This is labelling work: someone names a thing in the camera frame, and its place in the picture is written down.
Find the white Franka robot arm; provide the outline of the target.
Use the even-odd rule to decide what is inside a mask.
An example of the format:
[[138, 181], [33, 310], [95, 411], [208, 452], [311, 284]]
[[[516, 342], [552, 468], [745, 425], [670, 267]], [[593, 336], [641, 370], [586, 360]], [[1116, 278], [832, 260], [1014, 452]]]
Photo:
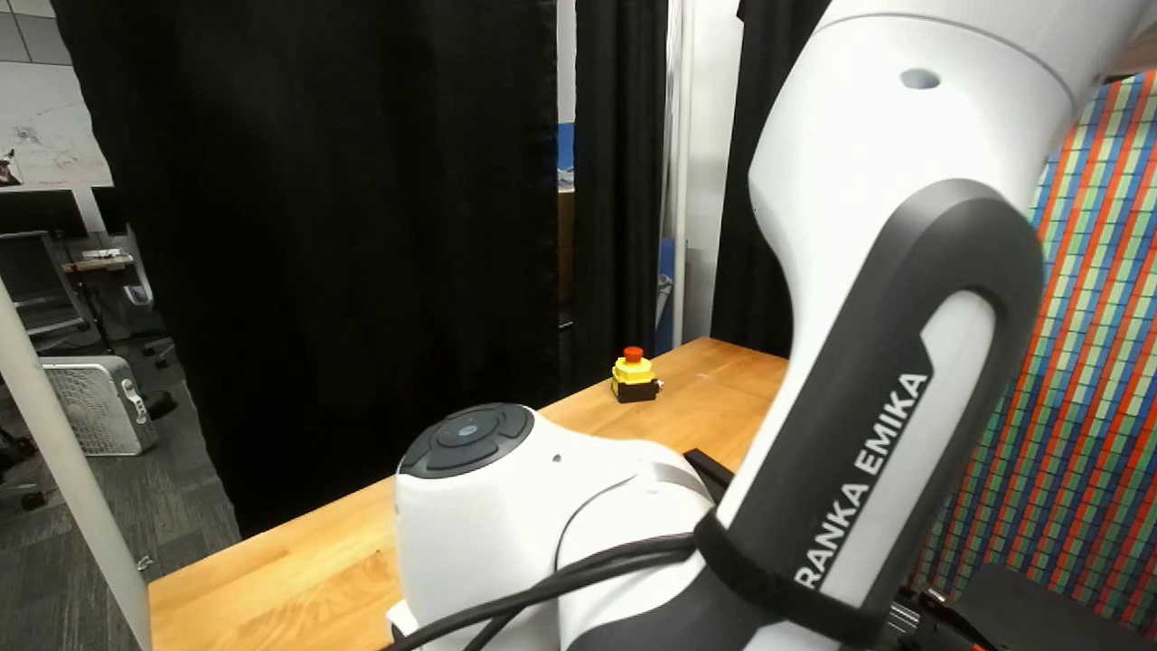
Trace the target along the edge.
[[793, 352], [729, 485], [492, 401], [393, 475], [390, 651], [872, 651], [1033, 329], [1040, 166], [1155, 0], [832, 0], [747, 162]]

